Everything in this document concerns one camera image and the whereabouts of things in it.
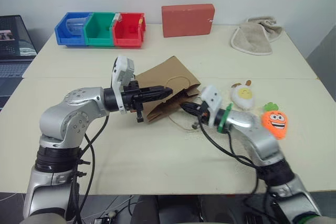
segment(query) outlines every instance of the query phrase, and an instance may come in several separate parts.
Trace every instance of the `towel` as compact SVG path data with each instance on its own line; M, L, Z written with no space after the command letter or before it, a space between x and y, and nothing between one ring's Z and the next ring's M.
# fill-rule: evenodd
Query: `towel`
M283 31L271 16L249 18L234 32L231 46L251 55L270 55L270 42L278 39Z

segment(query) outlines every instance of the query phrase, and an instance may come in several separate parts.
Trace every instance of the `red foam block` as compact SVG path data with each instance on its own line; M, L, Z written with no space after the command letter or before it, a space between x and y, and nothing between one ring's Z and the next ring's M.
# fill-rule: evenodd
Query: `red foam block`
M163 37L209 34L215 15L212 4L162 6Z

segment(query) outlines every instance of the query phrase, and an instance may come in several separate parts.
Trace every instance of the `laptop screen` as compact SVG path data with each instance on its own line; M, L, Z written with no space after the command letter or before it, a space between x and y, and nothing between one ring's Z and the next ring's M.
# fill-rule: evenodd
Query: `laptop screen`
M0 60L33 59L36 55L21 16L0 16Z

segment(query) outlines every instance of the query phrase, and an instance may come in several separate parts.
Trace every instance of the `table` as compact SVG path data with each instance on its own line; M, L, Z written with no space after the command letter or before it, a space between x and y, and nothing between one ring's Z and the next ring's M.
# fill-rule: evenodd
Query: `table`
M230 86L244 80L200 78L201 88L210 83L217 86L223 106L229 102ZM261 107L272 101L287 114L287 137L279 144L307 190L335 190L336 107L322 83L315 79L251 80L256 96L254 113L260 115ZM110 77L24 79L0 113L0 191L26 192L44 110L73 89L107 87L109 83ZM182 111L172 118L185 127L195 121ZM89 126L89 137L102 122L98 119ZM208 131L228 148L226 136ZM252 169L223 155L201 132L185 132L168 118L146 124L137 123L135 114L113 113L94 146L97 167L91 194L234 194L250 192L254 186ZM246 155L237 141L234 149ZM85 159L90 160L89 152ZM80 170L90 172L90 167L81 165ZM89 176L79 179L81 193L88 180Z
M253 56L231 47L229 42L236 28L214 25L209 35L163 38L162 25L147 25L142 49L68 48L57 45L53 34L24 78L110 78L114 60L120 54L134 60L135 74L175 55L197 78L316 78L286 33L271 43L272 55Z

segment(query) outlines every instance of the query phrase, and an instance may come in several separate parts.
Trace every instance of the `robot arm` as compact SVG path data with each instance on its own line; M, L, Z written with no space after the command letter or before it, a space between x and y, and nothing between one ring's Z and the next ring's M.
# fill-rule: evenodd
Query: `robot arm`
M253 164L256 165L258 177L265 181L274 198L273 208L286 221L294 223L307 215L320 216L320 210L302 184L299 176L294 174L280 150L276 138L265 129L260 119L249 112L220 109L222 98L214 86L206 87L201 94L202 104L184 103L182 108L196 116L209 127L230 131L233 138L244 145Z
M30 175L24 203L24 218L58 214L66 220L74 217L71 190L73 173L79 160L79 148L90 123L110 112L136 111L142 122L143 102L166 98L172 93L162 86L139 88L134 79L133 61L118 57L113 68L112 87L82 88L68 93L63 101L47 109L40 119L40 147Z

